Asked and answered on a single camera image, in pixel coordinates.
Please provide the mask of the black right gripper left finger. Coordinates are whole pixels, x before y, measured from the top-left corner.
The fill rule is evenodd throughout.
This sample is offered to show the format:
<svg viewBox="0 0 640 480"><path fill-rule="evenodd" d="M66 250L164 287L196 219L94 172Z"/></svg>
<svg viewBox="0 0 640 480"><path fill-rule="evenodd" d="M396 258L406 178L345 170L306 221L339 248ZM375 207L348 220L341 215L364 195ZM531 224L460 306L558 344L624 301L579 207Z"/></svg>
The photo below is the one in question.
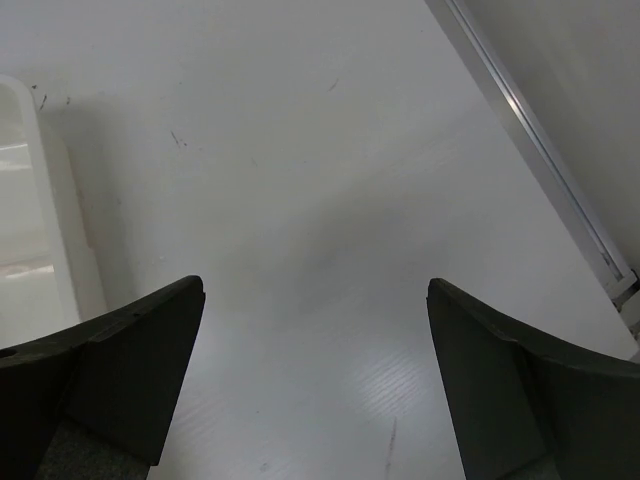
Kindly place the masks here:
<svg viewBox="0 0 640 480"><path fill-rule="evenodd" d="M158 465L205 305L186 276L1 351L4 479L145 479Z"/></svg>

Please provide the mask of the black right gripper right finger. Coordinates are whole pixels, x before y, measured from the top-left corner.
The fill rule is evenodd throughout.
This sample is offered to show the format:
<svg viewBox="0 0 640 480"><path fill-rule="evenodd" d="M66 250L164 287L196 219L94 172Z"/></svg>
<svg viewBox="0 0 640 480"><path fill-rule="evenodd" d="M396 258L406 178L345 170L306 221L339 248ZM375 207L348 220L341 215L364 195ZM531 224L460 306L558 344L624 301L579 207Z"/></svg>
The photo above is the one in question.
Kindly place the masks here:
<svg viewBox="0 0 640 480"><path fill-rule="evenodd" d="M636 479L639 366L513 319L444 279L427 310L469 479Z"/></svg>

